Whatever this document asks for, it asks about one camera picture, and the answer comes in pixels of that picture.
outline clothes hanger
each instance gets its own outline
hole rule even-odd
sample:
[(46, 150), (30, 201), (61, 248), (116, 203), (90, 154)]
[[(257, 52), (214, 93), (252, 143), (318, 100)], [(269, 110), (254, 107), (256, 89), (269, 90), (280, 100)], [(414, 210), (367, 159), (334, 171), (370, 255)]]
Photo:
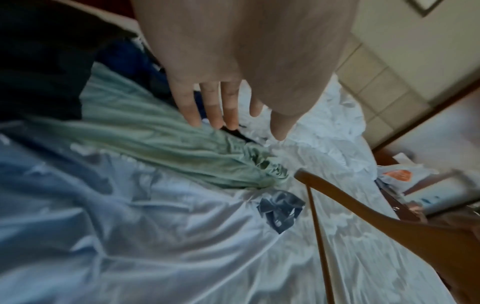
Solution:
[(299, 170), (295, 179), (323, 193), (430, 264), (472, 303), (480, 303), (480, 241), (468, 231), (400, 221), (378, 213), (324, 179)]

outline plastic bag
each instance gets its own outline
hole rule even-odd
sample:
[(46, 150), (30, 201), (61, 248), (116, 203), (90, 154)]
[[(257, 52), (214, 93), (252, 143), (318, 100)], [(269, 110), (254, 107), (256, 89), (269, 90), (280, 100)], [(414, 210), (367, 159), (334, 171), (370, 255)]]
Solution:
[(378, 166), (377, 172), (378, 178), (388, 184), (396, 193), (404, 193), (429, 175), (439, 173), (437, 170), (425, 168), (421, 164)]

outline wall tile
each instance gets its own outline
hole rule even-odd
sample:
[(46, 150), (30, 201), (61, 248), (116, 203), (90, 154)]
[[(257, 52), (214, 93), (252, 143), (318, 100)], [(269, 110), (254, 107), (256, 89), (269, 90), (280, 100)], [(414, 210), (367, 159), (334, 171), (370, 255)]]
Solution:
[(391, 126), (389, 126), (380, 117), (375, 117), (370, 120), (369, 123), (367, 123), (363, 137), (373, 149), (388, 139), (391, 135), (393, 135), (393, 133), (394, 130)]
[(363, 116), (365, 117), (365, 121), (369, 122), (373, 117), (375, 117), (375, 112), (366, 104), (363, 102), (359, 101), (358, 102), (361, 105), (361, 110), (363, 112)]
[(372, 52), (361, 46), (336, 73), (340, 81), (357, 94), (384, 68), (385, 65)]
[(380, 113), (405, 95), (409, 89), (390, 69), (385, 69), (359, 93), (359, 96), (376, 113)]
[(431, 109), (431, 106), (422, 97), (410, 91), (381, 112), (380, 117), (395, 130), (399, 130), (413, 123)]
[(360, 47), (360, 41), (352, 34), (348, 37), (346, 45), (338, 61), (338, 67), (340, 67), (354, 52)]

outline green cloth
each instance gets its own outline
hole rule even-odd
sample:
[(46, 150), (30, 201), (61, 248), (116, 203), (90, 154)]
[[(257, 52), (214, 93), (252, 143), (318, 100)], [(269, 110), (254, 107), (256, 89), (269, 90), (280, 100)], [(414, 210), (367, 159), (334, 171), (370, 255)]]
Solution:
[(264, 188), (288, 177), (268, 149), (204, 124), (95, 63), (80, 95), (82, 121), (33, 120), (57, 135), (162, 165), (223, 188)]

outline hand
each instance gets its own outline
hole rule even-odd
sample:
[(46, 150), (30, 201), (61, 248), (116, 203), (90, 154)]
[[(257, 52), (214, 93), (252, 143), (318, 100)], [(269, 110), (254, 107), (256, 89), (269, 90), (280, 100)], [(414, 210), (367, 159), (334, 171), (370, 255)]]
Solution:
[[(442, 221), (449, 226), (473, 232), (478, 241), (480, 241), (480, 216), (452, 213), (444, 215)], [(447, 282), (452, 286), (451, 293), (458, 304), (473, 304), (465, 291), (459, 286), (455, 286), (455, 284), (451, 284), (449, 281)]]
[[(237, 129), (240, 82), (250, 114), (272, 109), (283, 140), (319, 99), (346, 42), (358, 0), (132, 0), (151, 50), (165, 67), (179, 111), (201, 124), (200, 90), (214, 128)], [(219, 94), (222, 99), (223, 114)]]

